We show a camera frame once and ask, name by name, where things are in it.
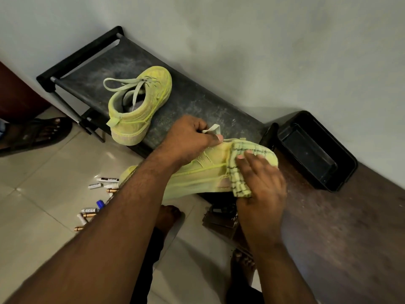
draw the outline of white shoelace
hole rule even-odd
[[[106,85],[107,81],[117,81],[117,82],[121,82],[122,86],[121,87],[117,87],[117,88],[109,88]],[[131,88],[135,88],[134,90],[130,90],[127,91],[124,95],[124,98],[122,99],[122,105],[125,106],[127,104],[128,98],[132,95],[132,111],[134,111],[135,109],[135,103],[136,103],[136,98],[138,96],[138,94],[143,94],[144,91],[141,90],[140,88],[142,87],[142,85],[144,84],[148,84],[149,83],[153,83],[156,82],[156,78],[152,78],[149,76],[145,76],[143,78],[139,78],[139,79],[114,79],[114,78],[106,78],[103,81],[103,85],[104,87],[109,90],[109,91],[124,91],[124,90],[129,90]]]

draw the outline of black pants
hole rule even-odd
[[[151,288],[153,264],[159,260],[160,251],[163,248],[165,237],[163,233],[154,228],[142,266],[139,271],[138,280],[136,281],[132,293],[130,304],[146,304],[148,302],[148,293]],[[227,304],[252,303],[264,304],[263,295],[260,291],[249,286],[247,283],[232,283],[226,293]]]

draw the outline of wall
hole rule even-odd
[[[404,8],[405,0],[0,0],[0,60],[41,93],[35,76],[122,25],[263,122],[310,111],[405,187]]]

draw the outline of tile floor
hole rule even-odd
[[[40,118],[63,116],[50,108]],[[107,200],[87,185],[119,177],[142,158],[107,136],[102,144],[74,125],[62,142],[0,158],[0,303],[74,236],[76,214]],[[165,201],[185,213],[154,265],[149,303],[223,303],[233,248],[202,226],[209,204],[197,195]],[[260,289],[257,275],[254,286]]]

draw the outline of black tray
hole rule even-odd
[[[298,112],[280,127],[277,137],[277,148],[317,188],[337,192],[358,166],[356,158],[310,112]]]

